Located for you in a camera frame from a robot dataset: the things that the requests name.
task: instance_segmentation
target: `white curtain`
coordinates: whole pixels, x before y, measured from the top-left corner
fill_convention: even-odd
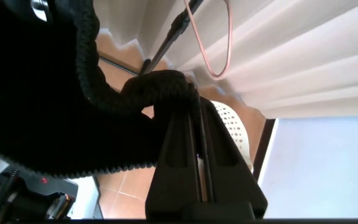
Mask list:
[[[150,58],[185,6],[182,0],[135,2],[95,0],[95,6],[116,43],[135,39]],[[194,71],[200,87],[219,86],[267,118],[358,115],[358,0],[231,0],[231,5],[228,75],[219,81],[209,77],[191,26],[165,55],[173,68]],[[122,15],[112,13],[118,7]],[[220,72],[227,41],[224,3],[204,0],[195,20]]]

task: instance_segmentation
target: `metal stand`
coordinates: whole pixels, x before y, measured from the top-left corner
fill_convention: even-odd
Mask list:
[[[191,0],[189,3],[191,13],[194,14],[202,2],[203,2],[203,0]],[[186,30],[186,28],[189,26],[189,23],[190,23],[190,18],[187,13],[187,10],[185,9],[172,22],[171,29],[168,31],[167,37],[162,42],[162,45],[158,49],[157,53],[154,55],[153,59],[152,60],[147,59],[144,61],[139,74],[132,71],[131,69],[128,69],[122,65],[119,65],[116,62],[113,62],[105,57],[100,57],[100,59],[104,60],[107,63],[110,63],[111,65],[114,65],[117,68],[120,68],[121,70],[131,73],[133,75],[136,75],[136,76],[144,75],[148,72],[151,72],[155,68],[155,66],[159,63],[159,61],[165,55],[167,50],[171,47],[173,42],[175,40],[177,40],[177,38]]]

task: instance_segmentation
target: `pink cable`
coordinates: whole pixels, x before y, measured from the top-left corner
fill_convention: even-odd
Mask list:
[[[185,5],[186,5],[186,10],[187,10],[187,13],[189,14],[189,18],[190,18],[190,22],[191,22],[191,26],[193,27],[193,30],[194,30],[194,33],[196,35],[196,38],[197,38],[197,42],[198,42],[198,45],[200,47],[200,50],[201,50],[201,54],[203,55],[203,58],[204,58],[204,61],[205,61],[205,64],[206,64],[206,67],[207,69],[209,70],[209,73],[211,74],[211,76],[215,79],[218,79],[218,78],[222,78],[223,75],[227,72],[227,70],[229,69],[229,66],[230,66],[230,59],[231,59],[231,41],[232,41],[232,32],[233,32],[233,18],[232,18],[232,13],[231,13],[231,6],[230,6],[230,0],[224,0],[224,2],[226,3],[226,6],[227,6],[227,16],[228,16],[228,21],[229,21],[229,33],[227,35],[227,56],[226,56],[226,64],[224,65],[224,68],[222,70],[221,73],[219,74],[216,74],[212,71],[212,68],[211,68],[211,65],[209,64],[209,61],[208,61],[208,58],[206,56],[206,53],[205,53],[205,49],[204,49],[204,46],[203,46],[203,43],[200,39],[200,35],[198,34],[198,30],[197,30],[197,27],[196,27],[196,23],[194,21],[194,18],[193,18],[193,15],[191,13],[191,9],[190,9],[190,6],[189,4],[187,3],[187,0],[183,0],[185,2]]]

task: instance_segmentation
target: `black cloth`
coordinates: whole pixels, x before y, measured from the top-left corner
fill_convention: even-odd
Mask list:
[[[0,2],[0,158],[59,178],[154,165],[166,126],[141,109],[196,104],[193,86],[166,70],[115,92],[97,65],[92,1],[58,2],[69,16],[51,8],[53,23],[26,21]]]

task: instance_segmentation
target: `black machine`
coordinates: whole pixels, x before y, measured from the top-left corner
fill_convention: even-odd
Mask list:
[[[53,22],[48,3],[53,1],[3,0],[23,18]],[[192,0],[193,12],[202,0]],[[188,27],[183,11],[173,22],[167,38],[140,74],[151,71],[169,46]],[[156,108],[167,130],[145,204],[147,220],[82,220],[82,223],[358,223],[358,220],[263,220],[267,199],[252,176],[224,121],[214,105],[203,98],[200,110],[166,105]],[[67,222],[76,201],[77,185],[69,180],[30,177],[9,167],[0,175],[0,223]]]

